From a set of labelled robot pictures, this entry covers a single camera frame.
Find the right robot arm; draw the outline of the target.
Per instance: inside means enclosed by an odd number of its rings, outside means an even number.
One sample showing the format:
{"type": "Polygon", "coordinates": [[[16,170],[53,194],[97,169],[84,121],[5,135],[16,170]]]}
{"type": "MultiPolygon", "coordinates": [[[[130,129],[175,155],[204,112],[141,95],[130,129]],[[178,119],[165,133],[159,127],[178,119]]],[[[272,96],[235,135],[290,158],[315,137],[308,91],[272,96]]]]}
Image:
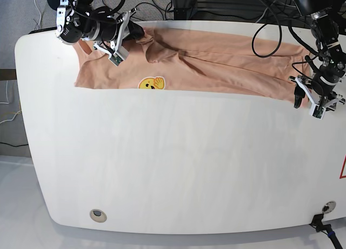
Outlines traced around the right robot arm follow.
{"type": "Polygon", "coordinates": [[[108,55],[115,65],[126,60],[124,41],[144,36],[144,29],[131,21],[137,9],[118,13],[126,0],[111,9],[104,5],[93,9],[94,0],[59,0],[56,8],[56,36],[65,44],[91,41],[93,47],[108,55]]]}

